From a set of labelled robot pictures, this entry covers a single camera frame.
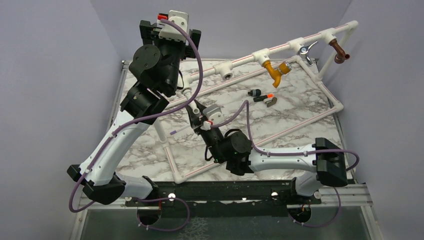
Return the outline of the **white faucet chrome knob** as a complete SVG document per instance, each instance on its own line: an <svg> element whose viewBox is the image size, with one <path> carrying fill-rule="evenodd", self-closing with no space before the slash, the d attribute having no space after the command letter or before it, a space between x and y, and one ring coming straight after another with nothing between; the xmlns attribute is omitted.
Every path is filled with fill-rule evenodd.
<svg viewBox="0 0 424 240"><path fill-rule="evenodd" d="M200 110L197 107L195 101L194 100L189 101L189 99L193 96L192 90L190 88L187 88L187 89L184 89L181 93L184 95L184 97L186 98L187 102L189 102L188 106L191 108L192 112L196 116L199 116L200 115Z"/></svg>

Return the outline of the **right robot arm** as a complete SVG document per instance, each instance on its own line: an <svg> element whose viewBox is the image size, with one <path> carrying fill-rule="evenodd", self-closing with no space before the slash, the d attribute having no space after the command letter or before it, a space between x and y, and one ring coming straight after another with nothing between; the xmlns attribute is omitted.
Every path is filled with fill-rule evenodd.
<svg viewBox="0 0 424 240"><path fill-rule="evenodd" d="M205 107L194 101L199 113L186 106L189 124L193 131L201 136L205 143L206 161L225 164L232 174L243 176L267 170L302 170L305 173L297 177L295 186L288 190L289 199L300 204L309 196L307 185L344 187L348 184L344 154L347 150L336 146L324 137L315 138L314 143L292 148L260 148L253 143L251 127L247 133L232 128L226 133L219 129L234 120L243 109L249 109L244 101L237 112L229 119L217 121L212 114L219 116L220 110Z"/></svg>

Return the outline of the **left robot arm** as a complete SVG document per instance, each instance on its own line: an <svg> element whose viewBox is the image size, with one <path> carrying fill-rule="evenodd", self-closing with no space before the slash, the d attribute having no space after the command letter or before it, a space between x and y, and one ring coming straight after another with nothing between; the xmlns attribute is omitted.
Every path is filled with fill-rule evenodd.
<svg viewBox="0 0 424 240"><path fill-rule="evenodd" d="M149 177L131 177L116 169L157 118L169 114L166 107L178 90L180 61L200 58L200 30L170 19L157 23L143 20L139 29L143 44L128 68L136 83L120 103L114 122L93 153L83 163L67 169L91 203L108 205L124 197L137 198L147 206L155 203L158 186Z"/></svg>

